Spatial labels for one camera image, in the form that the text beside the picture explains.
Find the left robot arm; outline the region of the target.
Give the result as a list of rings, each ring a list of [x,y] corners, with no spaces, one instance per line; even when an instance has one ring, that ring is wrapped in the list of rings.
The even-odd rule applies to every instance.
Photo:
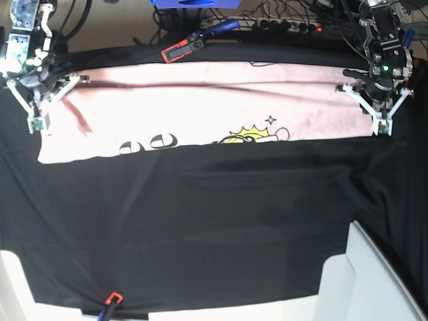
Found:
[[[413,95],[407,83],[413,73],[409,46],[415,32],[400,35],[400,21],[388,1],[363,1],[359,25],[366,38],[358,55],[368,62],[368,71],[343,70],[343,76],[356,83],[339,85],[336,90],[347,93],[372,117],[373,134],[391,136],[393,116]]]

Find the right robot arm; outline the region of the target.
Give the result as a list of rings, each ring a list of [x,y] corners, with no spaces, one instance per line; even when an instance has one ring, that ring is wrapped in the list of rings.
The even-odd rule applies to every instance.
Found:
[[[41,107],[44,102],[59,102],[78,84],[90,81],[56,61],[60,32],[48,25],[55,11],[55,1],[12,1],[11,33],[1,48],[1,76],[26,111],[31,134],[49,129],[48,111]]]

